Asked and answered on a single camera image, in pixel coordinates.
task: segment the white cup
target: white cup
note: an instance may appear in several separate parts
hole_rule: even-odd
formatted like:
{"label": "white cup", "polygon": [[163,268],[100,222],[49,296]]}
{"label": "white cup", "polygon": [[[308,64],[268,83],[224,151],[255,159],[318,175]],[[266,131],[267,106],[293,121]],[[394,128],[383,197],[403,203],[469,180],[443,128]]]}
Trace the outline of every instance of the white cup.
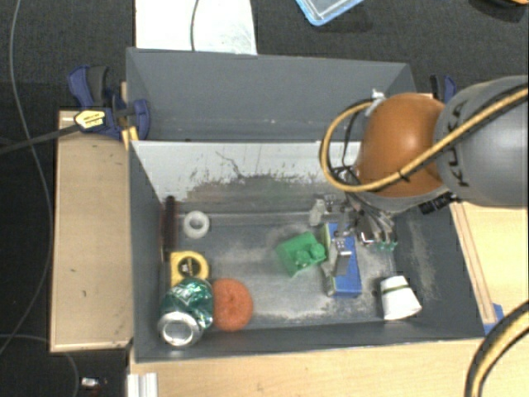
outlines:
{"label": "white cup", "polygon": [[409,318],[421,311],[416,295],[406,278],[391,276],[380,283],[384,320],[394,321]]}

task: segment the yellow cable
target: yellow cable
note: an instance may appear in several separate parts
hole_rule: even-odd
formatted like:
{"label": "yellow cable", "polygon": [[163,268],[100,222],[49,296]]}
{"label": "yellow cable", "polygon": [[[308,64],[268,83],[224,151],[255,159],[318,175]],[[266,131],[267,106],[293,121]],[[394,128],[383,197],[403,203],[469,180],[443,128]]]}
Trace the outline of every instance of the yellow cable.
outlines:
{"label": "yellow cable", "polygon": [[491,364],[493,364],[497,357],[504,351],[508,345],[521,336],[524,331],[529,328],[529,312],[524,312],[520,318],[514,321],[511,325],[506,327],[501,335],[493,342],[491,347],[486,350],[487,354],[479,364],[476,371],[474,381],[472,383],[472,397],[479,397],[479,387],[488,371]]}
{"label": "yellow cable", "polygon": [[323,169],[323,174],[325,175],[326,179],[334,185],[336,188],[345,191],[346,193],[360,193],[363,191],[378,191],[379,189],[382,189],[383,187],[387,187],[388,185],[391,185],[399,180],[401,180],[403,177],[408,175],[410,172],[413,172],[419,165],[424,163],[426,160],[428,160],[430,157],[438,153],[439,151],[443,150],[446,146],[448,146],[451,142],[465,134],[470,128],[476,126],[480,122],[482,122],[487,117],[492,116],[495,114],[498,110],[508,106],[511,103],[515,103],[517,100],[520,100],[527,96],[527,88],[520,90],[514,94],[511,94],[510,96],[507,96],[506,98],[502,98],[501,100],[497,101],[496,103],[491,104],[490,106],[486,107],[481,112],[477,113],[475,116],[473,116],[471,119],[463,123],[461,126],[457,127],[454,131],[452,131],[450,134],[445,136],[443,139],[438,141],[436,144],[434,144],[432,147],[421,153],[418,157],[413,159],[411,162],[409,162],[407,165],[405,165],[400,171],[394,172],[393,174],[390,174],[382,179],[378,179],[376,181],[370,182],[368,184],[362,184],[362,185],[349,185],[349,184],[343,184],[342,182],[336,180],[330,172],[329,165],[327,163],[327,156],[329,153],[329,147],[331,145],[331,138],[332,134],[336,130],[336,127],[346,118],[348,118],[351,115],[354,115],[355,113],[364,110],[365,108],[369,107],[372,103],[362,103],[357,106],[354,106],[352,108],[349,108],[345,110],[343,113],[341,113],[329,126],[327,129],[325,136],[323,137],[322,141],[322,151],[320,152],[320,165]]}

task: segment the black floor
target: black floor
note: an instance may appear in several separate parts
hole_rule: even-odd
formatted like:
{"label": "black floor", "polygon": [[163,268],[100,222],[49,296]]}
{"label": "black floor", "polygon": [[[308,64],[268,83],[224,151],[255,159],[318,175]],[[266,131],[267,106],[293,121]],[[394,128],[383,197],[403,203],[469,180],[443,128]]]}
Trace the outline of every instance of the black floor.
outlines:
{"label": "black floor", "polygon": [[[420,91],[429,91],[434,73],[451,75],[460,88],[527,74],[526,7],[498,7],[486,0],[368,0],[314,27],[293,0],[251,2],[261,54],[408,62]],[[0,140],[12,141],[24,138],[8,70],[16,3],[0,0]],[[124,50],[134,43],[133,21],[133,0],[21,1],[15,76],[33,136],[52,131],[59,108],[74,104],[65,78],[75,66],[109,66],[110,84],[125,78]],[[39,145],[37,151],[53,190],[54,146]],[[35,292],[48,228],[31,152],[0,156],[0,334],[13,330]],[[49,308],[46,281],[20,333],[47,337]],[[122,394],[125,352],[73,356],[80,376],[100,379],[99,395]],[[68,361],[47,354],[44,344],[18,338],[0,356],[0,395],[62,396],[71,395],[73,387]]]}

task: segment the gray bin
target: gray bin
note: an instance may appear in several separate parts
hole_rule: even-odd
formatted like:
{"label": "gray bin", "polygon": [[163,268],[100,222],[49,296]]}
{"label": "gray bin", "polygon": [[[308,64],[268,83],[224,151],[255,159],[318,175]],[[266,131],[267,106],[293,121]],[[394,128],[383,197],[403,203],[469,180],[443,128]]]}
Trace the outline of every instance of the gray bin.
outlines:
{"label": "gray bin", "polygon": [[[282,240],[308,230],[316,196],[340,196],[317,160],[316,140],[328,122],[373,88],[414,91],[406,65],[130,49],[127,83],[129,100],[147,98],[153,116],[150,140],[133,142],[130,152],[138,362],[484,335],[448,209],[396,218],[393,252],[358,247],[363,294],[356,299],[326,297],[318,268],[290,279],[273,252]],[[361,122],[355,134],[360,138]],[[357,150],[353,143],[350,160]],[[340,143],[333,143],[331,154],[339,157]],[[212,328],[183,351],[156,331],[160,204],[168,195],[182,202],[181,214],[198,209],[212,221],[201,240],[179,234],[178,247],[203,253],[213,279],[245,282],[255,301],[244,330]],[[392,274],[405,275],[422,303],[415,318],[383,321],[378,285]]]}

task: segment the wooden board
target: wooden board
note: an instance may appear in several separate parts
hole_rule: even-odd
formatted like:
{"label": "wooden board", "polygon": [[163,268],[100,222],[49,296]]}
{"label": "wooden board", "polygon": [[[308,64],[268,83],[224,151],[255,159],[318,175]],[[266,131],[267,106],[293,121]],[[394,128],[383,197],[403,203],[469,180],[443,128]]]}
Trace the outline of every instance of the wooden board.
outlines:
{"label": "wooden board", "polygon": [[[60,114],[60,127],[75,112]],[[124,347],[132,337],[123,144],[76,132],[59,139],[50,349]]]}

